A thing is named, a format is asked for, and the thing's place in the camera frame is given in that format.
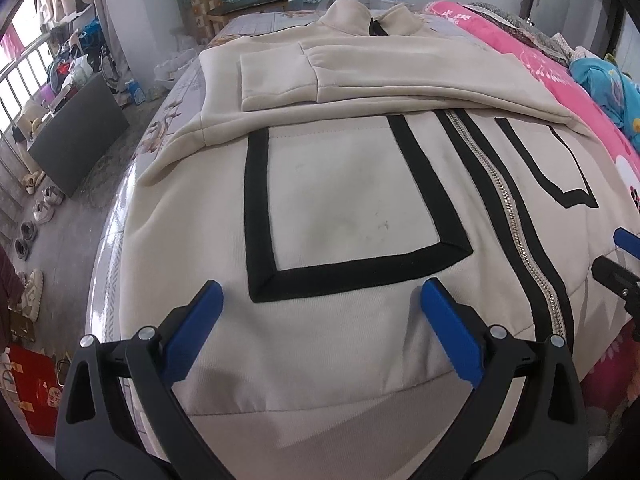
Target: zipper teeth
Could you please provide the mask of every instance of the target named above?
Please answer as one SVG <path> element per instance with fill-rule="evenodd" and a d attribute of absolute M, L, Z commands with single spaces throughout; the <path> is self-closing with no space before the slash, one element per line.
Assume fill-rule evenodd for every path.
<path fill-rule="evenodd" d="M 513 238 L 514 243 L 516 244 L 516 248 L 518 250 L 518 254 L 520 255 L 520 259 L 524 263 L 527 271 L 531 275 L 531 277 L 538 284 L 542 293 L 546 299 L 546 305 L 549 309 L 549 313 L 551 314 L 551 327 L 554 334 L 561 335 L 563 338 L 566 338 L 564 334 L 564 320 L 562 320 L 562 313 L 560 311 L 560 306 L 558 304 L 558 298 L 556 298 L 556 293 L 551 286 L 551 283 L 546 278 L 546 276 L 542 273 L 540 268 L 534 263 L 533 258 L 529 256 L 529 251 L 524 242 L 524 236 L 522 233 L 522 227 L 520 225 L 520 221 L 518 220 L 518 215 L 516 213 L 516 209 L 514 206 L 513 198 L 511 197 L 511 193 L 507 188 L 507 185 L 504 183 L 504 180 L 500 176 L 500 173 L 495 168 L 495 166 L 489 161 L 484 152 L 476 145 L 475 141 L 472 139 L 469 131 L 466 129 L 465 125 L 460 121 L 458 116 L 448 110 L 447 117 L 454 125 L 455 129 L 460 134 L 460 137 L 465 141 L 466 145 L 474 152 L 474 155 L 478 158 L 482 166 L 485 168 L 486 172 L 491 177 L 491 180 L 494 181 L 495 187 L 500 191 L 500 196 L 502 200 L 502 206 L 504 207 L 505 212 L 507 213 L 507 218 L 509 221 L 509 229 L 511 231 L 511 237 Z"/>

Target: jacket collar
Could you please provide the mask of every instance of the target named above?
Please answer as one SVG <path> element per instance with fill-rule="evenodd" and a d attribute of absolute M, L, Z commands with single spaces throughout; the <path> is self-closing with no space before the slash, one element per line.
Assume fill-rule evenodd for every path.
<path fill-rule="evenodd" d="M 404 4 L 397 4 L 379 16 L 372 16 L 369 9 L 356 0 L 336 0 L 319 22 L 345 34 L 368 36 L 372 18 L 378 20 L 390 36 L 411 36 L 422 28 L 422 20 Z"/>

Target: blue gripper pad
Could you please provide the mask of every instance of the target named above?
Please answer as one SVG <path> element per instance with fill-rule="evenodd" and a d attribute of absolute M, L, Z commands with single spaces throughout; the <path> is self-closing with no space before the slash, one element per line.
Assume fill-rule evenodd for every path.
<path fill-rule="evenodd" d="M 436 278 L 424 282 L 420 303 L 458 377 L 469 381 L 477 388 L 484 375 L 483 351 L 456 312 L 456 308 L 470 307 L 457 304 L 454 306 L 455 301 Z"/>
<path fill-rule="evenodd" d="M 210 280 L 189 306 L 189 313 L 164 345 L 162 382 L 171 386 L 187 377 L 204 342 L 222 314 L 223 294 L 218 282 Z"/>
<path fill-rule="evenodd" d="M 640 238 L 630 233 L 626 229 L 619 227 L 613 233 L 613 242 L 620 249 L 624 249 L 627 253 L 635 256 L 640 260 Z"/>

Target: concrete floor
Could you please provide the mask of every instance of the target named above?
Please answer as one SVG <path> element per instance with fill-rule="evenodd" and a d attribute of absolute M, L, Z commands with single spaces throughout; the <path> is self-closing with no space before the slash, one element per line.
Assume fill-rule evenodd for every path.
<path fill-rule="evenodd" d="M 96 163 L 74 195 L 56 207 L 51 221 L 38 227 L 28 259 L 19 260 L 15 250 L 10 251 L 16 271 L 28 274 L 39 268 L 44 275 L 36 342 L 25 341 L 26 348 L 44 349 L 48 356 L 55 354 L 57 358 L 65 351 L 73 355 L 84 333 L 89 286 L 104 222 L 130 157 L 161 104 L 162 98 L 124 108 L 129 128 Z M 49 184 L 51 181 L 45 178 L 35 195 L 29 197 L 20 222 L 33 221 L 33 205 Z"/>

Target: metal screw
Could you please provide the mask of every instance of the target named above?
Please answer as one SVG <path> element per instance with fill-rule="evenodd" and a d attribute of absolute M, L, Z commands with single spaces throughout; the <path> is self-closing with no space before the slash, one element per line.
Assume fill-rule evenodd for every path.
<path fill-rule="evenodd" d="M 501 325 L 493 325 L 489 329 L 489 333 L 496 339 L 504 339 L 507 337 L 507 329 Z"/>
<path fill-rule="evenodd" d="M 562 348 L 564 346 L 564 338 L 559 336 L 558 334 L 553 334 L 551 336 L 551 344 L 553 346 L 557 346 L 558 348 Z"/>
<path fill-rule="evenodd" d="M 140 329 L 140 332 L 138 332 L 138 337 L 142 339 L 142 341 L 149 341 L 155 335 L 156 329 L 152 326 L 145 326 Z"/>
<path fill-rule="evenodd" d="M 94 339 L 95 339 L 94 336 L 92 336 L 91 334 L 87 334 L 83 336 L 82 339 L 80 340 L 80 346 L 82 348 L 89 348 L 89 346 L 94 344 Z"/>

